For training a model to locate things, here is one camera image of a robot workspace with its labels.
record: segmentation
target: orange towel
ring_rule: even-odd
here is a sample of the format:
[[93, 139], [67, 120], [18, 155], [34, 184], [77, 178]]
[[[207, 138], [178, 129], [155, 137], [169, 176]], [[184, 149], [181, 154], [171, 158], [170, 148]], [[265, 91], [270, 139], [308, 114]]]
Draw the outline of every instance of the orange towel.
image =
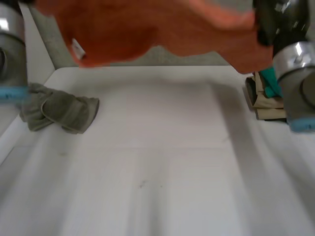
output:
[[[272, 64], [272, 48], [257, 41], [254, 12], [205, 0], [37, 0], [37, 8], [55, 16], [83, 67], [133, 60], [157, 45], [178, 56], [216, 51], [240, 73]], [[72, 39], [86, 53], [81, 60]]]

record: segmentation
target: folded clothing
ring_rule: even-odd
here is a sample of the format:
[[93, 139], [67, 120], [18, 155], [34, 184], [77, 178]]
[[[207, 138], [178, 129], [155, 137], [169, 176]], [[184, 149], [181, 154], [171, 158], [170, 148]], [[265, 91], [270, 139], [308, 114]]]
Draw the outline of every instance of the folded clothing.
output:
[[83, 134], [97, 115], [97, 98], [76, 97], [38, 83], [31, 83], [29, 90], [31, 97], [23, 102], [20, 117], [30, 131], [56, 123], [68, 133]]
[[262, 81], [257, 72], [254, 76], [247, 78], [245, 84], [248, 98], [255, 109], [257, 119], [283, 120], [286, 118], [283, 99], [279, 97], [267, 98], [264, 91], [259, 91]]
[[272, 47], [257, 41], [254, 11], [206, 0], [37, 0], [36, 7], [55, 17], [83, 67], [133, 60], [158, 45], [181, 57], [216, 51], [240, 73], [272, 65]]

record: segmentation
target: white tag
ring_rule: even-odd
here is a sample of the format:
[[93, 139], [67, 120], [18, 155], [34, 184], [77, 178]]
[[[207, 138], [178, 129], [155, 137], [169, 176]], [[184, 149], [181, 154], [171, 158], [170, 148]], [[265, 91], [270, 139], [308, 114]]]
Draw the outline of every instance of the white tag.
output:
[[81, 45], [78, 43], [78, 41], [74, 38], [72, 39], [72, 49], [79, 60], [81, 60], [84, 57], [85, 51], [83, 50]]

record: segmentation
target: beige fabric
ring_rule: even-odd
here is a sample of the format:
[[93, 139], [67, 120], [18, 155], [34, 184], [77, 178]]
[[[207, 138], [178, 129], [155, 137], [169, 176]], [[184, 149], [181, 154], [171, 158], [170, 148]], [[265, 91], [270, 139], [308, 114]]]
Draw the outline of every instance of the beige fabric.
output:
[[264, 84], [258, 73], [246, 79], [246, 91], [255, 109], [258, 119], [283, 119], [286, 118], [282, 98], [267, 98], [264, 93]]
[[258, 119], [283, 119], [286, 118], [284, 109], [256, 109]]
[[261, 80], [261, 77], [257, 72], [255, 72], [254, 79], [256, 82], [256, 94], [257, 100], [252, 104], [254, 108], [275, 108], [275, 109], [283, 109], [284, 101], [280, 97], [268, 98], [264, 92], [264, 85]]

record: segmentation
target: white surface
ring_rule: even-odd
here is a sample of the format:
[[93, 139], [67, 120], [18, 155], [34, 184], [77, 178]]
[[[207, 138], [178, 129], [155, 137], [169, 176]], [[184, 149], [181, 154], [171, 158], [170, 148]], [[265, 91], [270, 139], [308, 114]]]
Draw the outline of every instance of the white surface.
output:
[[[21, 6], [26, 30], [27, 69], [29, 82], [45, 83], [55, 71], [45, 45], [39, 35], [30, 10]], [[16, 118], [19, 111], [12, 105], [0, 104], [0, 164], [12, 150], [19, 138], [19, 133], [7, 130], [12, 122], [20, 122]]]
[[23, 135], [0, 166], [0, 235], [315, 235], [314, 136], [256, 121], [244, 80], [229, 66], [57, 70], [45, 85], [99, 97], [98, 115], [84, 135]]

